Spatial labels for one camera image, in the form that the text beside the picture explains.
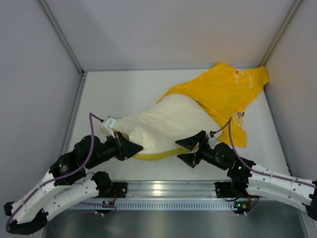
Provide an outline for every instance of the black bracket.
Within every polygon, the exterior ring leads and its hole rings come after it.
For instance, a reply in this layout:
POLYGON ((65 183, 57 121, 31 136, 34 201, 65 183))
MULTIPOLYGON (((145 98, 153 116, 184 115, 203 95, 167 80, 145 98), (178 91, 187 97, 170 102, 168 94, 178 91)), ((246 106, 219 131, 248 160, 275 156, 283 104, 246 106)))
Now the black bracket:
POLYGON ((243 186, 232 187, 232 182, 215 182, 218 198, 247 198, 249 195, 243 186))
MULTIPOLYGON (((317 180, 313 181, 312 184, 317 185, 317 180)), ((310 218, 317 221, 317 189, 314 190, 314 194, 309 194, 309 198, 312 199, 312 202, 309 206, 305 205, 307 214, 310 218)))
POLYGON ((234 208, 237 208, 237 210, 234 211, 236 214, 244 214, 251 210, 251 205, 248 201, 234 202, 234 208))
POLYGON ((128 191, 128 183, 127 182, 114 182, 112 185, 111 190, 108 194, 99 194, 98 198, 103 197, 115 197, 115 194, 117 194, 117 198, 125 198, 128 191))
MULTIPOLYGON (((7 216, 11 216, 11 211, 9 211, 9 208, 12 208, 13 202, 8 202, 4 205, 5 214, 7 216)), ((11 221, 9 224, 9 229, 11 234, 19 234, 19 235, 30 235, 34 232, 39 231, 47 224, 46 216, 48 215, 47 212, 44 212, 43 209, 41 209, 35 216, 35 218, 26 223, 18 224, 16 220, 11 221)))
POLYGON ((191 137, 181 139, 181 140, 176 140, 175 143, 185 147, 186 149, 193 150, 194 147, 197 145, 197 143, 202 142, 205 137, 206 137, 206 132, 202 130, 201 132, 191 137))

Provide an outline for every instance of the printed logo on shirt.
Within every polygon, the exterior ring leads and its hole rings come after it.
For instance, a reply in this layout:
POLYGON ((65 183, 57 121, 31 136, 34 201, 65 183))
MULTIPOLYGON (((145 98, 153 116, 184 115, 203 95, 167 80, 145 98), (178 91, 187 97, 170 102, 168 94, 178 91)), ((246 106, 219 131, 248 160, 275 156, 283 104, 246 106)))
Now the printed logo on shirt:
POLYGON ((234 113, 233 115, 233 121, 238 127, 242 126, 243 116, 244 116, 244 112, 237 112, 237 113, 234 113))
POLYGON ((237 70, 235 71, 234 77, 236 78, 236 84, 253 88, 253 80, 249 73, 244 74, 243 70, 237 70))

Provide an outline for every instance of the cable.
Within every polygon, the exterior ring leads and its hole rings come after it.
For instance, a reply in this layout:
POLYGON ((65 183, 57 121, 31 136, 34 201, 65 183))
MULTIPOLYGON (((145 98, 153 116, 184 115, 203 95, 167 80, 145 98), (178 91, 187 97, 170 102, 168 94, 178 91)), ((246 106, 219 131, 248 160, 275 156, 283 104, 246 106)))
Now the cable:
MULTIPOLYGON (((57 181, 57 180, 61 180, 61 179, 65 179, 69 176, 72 176, 74 174, 76 174, 77 172, 81 171, 85 165, 88 163, 88 161, 90 160, 90 157, 93 153, 93 149, 94 149, 94 143, 95 143, 95 134, 94 134, 94 125, 93 125, 93 117, 96 118, 97 120, 99 121, 103 121, 101 118, 99 118, 98 116, 92 114, 92 113, 89 113, 89 122, 90 122, 90 130, 91 130, 91 144, 90 144, 90 150, 89 150, 89 153, 88 153, 88 156, 86 158, 86 160, 84 161, 84 163, 76 170, 70 172, 69 174, 66 174, 66 175, 62 175, 62 176, 59 176, 57 178, 53 178, 53 179, 50 179, 42 184, 40 184, 40 188, 41 187, 44 187, 46 184, 50 183, 50 182, 54 182, 54 181, 57 181)), ((30 195, 22 202, 22 204, 20 206, 18 206, 18 208, 12 213, 12 215, 9 217, 9 219, 7 220, 6 222, 6 225, 5 225, 5 230, 10 233, 10 229, 9 229, 9 225, 10 225, 10 222, 11 220, 13 219, 13 217, 21 210, 21 208, 23 207, 23 205, 25 205, 25 203, 27 203, 32 197, 33 195, 38 191, 39 189, 36 188, 34 189, 30 195)))
POLYGON ((114 201, 113 201, 113 205, 114 205, 116 200, 117 200, 118 194, 117 194, 117 191, 115 189, 113 189, 112 191, 114 191, 114 201))
POLYGON ((216 130, 216 131, 211 131, 211 133, 216 134, 218 132, 221 132, 223 129, 226 128, 226 126, 228 126, 229 123, 230 123, 230 119, 229 119, 229 121, 227 121, 227 123, 222 128, 220 128, 219 130, 216 130))
POLYGON ((117 210, 117 207, 114 205, 106 205, 106 204, 102 204, 102 203, 92 203, 92 202, 80 202, 80 203, 84 204, 84 205, 90 205, 90 206, 98 205, 98 206, 107 207, 107 208, 114 208, 113 210, 111 210, 108 213, 103 213, 105 215, 111 215, 111 214, 115 213, 115 211, 117 210))
POLYGON ((246 213, 246 215, 249 215, 251 212, 253 212, 255 210, 255 208, 257 207, 258 203, 259 203, 259 200, 260 200, 261 197, 258 197, 255 204, 253 205, 253 207, 250 209, 250 211, 248 211, 246 213))
POLYGON ((234 201, 238 200, 239 198, 240 198, 240 197, 236 197, 236 198, 234 198, 234 199, 232 199, 232 200, 227 200, 227 199, 224 198, 224 200, 226 200, 227 202, 234 202, 234 201))
POLYGON ((229 131, 229 139, 230 139, 230 144, 232 146, 232 150, 234 151, 235 155, 237 156, 237 158, 239 159, 239 161, 250 171, 256 173, 256 174, 259 174, 259 175, 262 175, 262 176, 267 176, 267 177, 272 177, 272 178, 277 178, 277 179, 281 179, 281 180, 284 180, 284 181, 288 181, 288 182, 295 182, 295 183, 299 183, 299 184, 302 184, 302 185, 306 185, 306 186, 309 186, 309 187, 312 187, 314 189, 317 189, 317 186, 313 185, 313 184, 309 184, 307 182, 302 182, 302 181, 298 181, 298 180, 294 180, 294 179, 291 179, 291 178, 285 178, 285 177, 282 177, 282 176, 278 176, 278 175, 271 175, 271 174, 267 174, 267 173, 264 173, 264 172, 260 172, 260 171, 256 171, 254 169, 252 169, 250 166, 248 166, 244 161, 243 159, 239 156, 235 146, 234 146, 234 143, 233 143, 233 139, 232 139, 232 134, 231 134, 231 119, 229 119, 229 123, 228 123, 228 131, 229 131))
POLYGON ((84 177, 83 183, 85 182, 85 179, 86 179, 86 177, 87 177, 88 174, 93 174, 93 175, 95 175, 95 173, 93 173, 93 172, 88 172, 88 173, 86 173, 86 175, 85 175, 85 177, 84 177))

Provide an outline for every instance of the fabric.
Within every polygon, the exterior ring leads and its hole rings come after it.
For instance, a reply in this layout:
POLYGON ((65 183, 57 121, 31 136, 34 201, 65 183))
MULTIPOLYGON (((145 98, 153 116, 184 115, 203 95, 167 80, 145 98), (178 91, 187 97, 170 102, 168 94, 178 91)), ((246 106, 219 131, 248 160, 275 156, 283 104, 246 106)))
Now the fabric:
MULTIPOLYGON (((162 98, 171 94, 186 95, 194 99, 220 126, 232 117, 234 143, 246 147, 247 135, 242 129, 244 111, 267 83, 268 75, 264 66, 237 70, 218 63, 192 81, 172 87, 162 98)), ((230 144, 228 128, 219 139, 230 144)))
POLYGON ((175 144, 176 140, 220 127, 195 100, 172 94, 138 116, 117 119, 113 128, 144 147, 133 158, 159 160, 189 152, 175 144))

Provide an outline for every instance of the metal edge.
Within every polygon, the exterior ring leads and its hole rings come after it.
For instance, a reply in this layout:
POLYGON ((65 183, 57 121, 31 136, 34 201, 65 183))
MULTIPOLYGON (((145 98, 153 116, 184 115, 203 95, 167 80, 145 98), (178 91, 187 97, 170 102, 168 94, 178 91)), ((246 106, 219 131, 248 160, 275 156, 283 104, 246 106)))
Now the metal edge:
POLYGON ((297 13, 298 9, 300 8, 301 4, 304 2, 304 0, 295 0, 291 9, 289 10, 288 14, 286 15, 286 18, 284 19, 281 27, 279 28, 278 32, 276 33, 273 41, 270 44, 270 47, 268 48, 266 54, 264 55, 260 66, 263 66, 266 64, 270 56, 272 55, 273 51, 275 50, 278 42, 282 38, 283 34, 285 33, 285 30, 290 25, 291 21, 293 20, 295 14, 297 13))
POLYGON ((38 232, 35 232, 29 236, 29 238, 42 238, 44 234, 44 228, 40 229, 38 232))
POLYGON ((44 14, 48 18, 50 24, 52 25, 53 29, 57 33, 60 41, 62 42, 64 48, 66 49, 66 52, 68 53, 69 57, 71 58, 72 62, 74 63, 75 67, 77 68, 80 75, 84 74, 84 70, 82 66, 80 65, 76 55, 74 54, 72 48, 70 47, 69 42, 67 41, 65 35, 63 34, 59 24, 56 21, 56 18, 54 17, 54 14, 52 13, 49 5, 47 4, 46 0, 37 0, 40 8, 43 10, 44 14))
MULTIPOLYGON (((184 65, 184 66, 148 66, 148 67, 110 67, 110 68, 88 68, 87 72, 113 72, 113 71, 155 71, 155 70, 208 70, 214 67, 216 63, 205 65, 184 65)), ((233 65, 237 69, 256 68, 258 65, 233 65)))
POLYGON ((317 237, 317 222, 311 219, 307 213, 301 212, 300 217, 302 218, 304 228, 307 232, 308 238, 316 238, 317 237))
POLYGON ((82 97, 83 91, 84 91, 86 78, 87 78, 87 73, 84 72, 83 76, 81 76, 81 78, 79 80, 76 95, 75 95, 74 101, 72 103, 71 112, 70 112, 68 123, 67 123, 67 129, 66 129, 65 136, 64 136, 63 146, 62 146, 62 149, 60 151, 61 155, 67 153, 67 150, 68 150, 68 147, 70 144, 70 140, 71 140, 71 137, 72 137, 72 134, 74 131, 77 113, 79 110, 81 97, 82 97))
POLYGON ((284 140, 284 138, 282 136, 282 131, 280 130, 281 127, 280 127, 280 124, 279 124, 279 122, 278 122, 278 120, 276 119, 276 116, 275 116, 274 106, 273 106, 272 100, 271 100, 269 94, 267 93, 267 91, 265 90, 265 87, 264 87, 264 95, 265 95, 266 101, 268 103, 269 111, 270 111, 271 116, 273 118, 274 127, 275 127, 275 130, 276 130, 276 133, 277 133, 278 140, 279 140, 279 142, 281 144, 282 152, 283 152, 283 155, 284 155, 284 158, 285 158, 285 161, 286 161, 286 165, 287 165, 288 171, 289 171, 291 176, 294 176, 293 170, 292 170, 293 166, 292 166, 291 160, 289 159, 290 158, 290 154, 289 154, 288 150, 286 149, 286 143, 285 143, 285 140, 284 140))

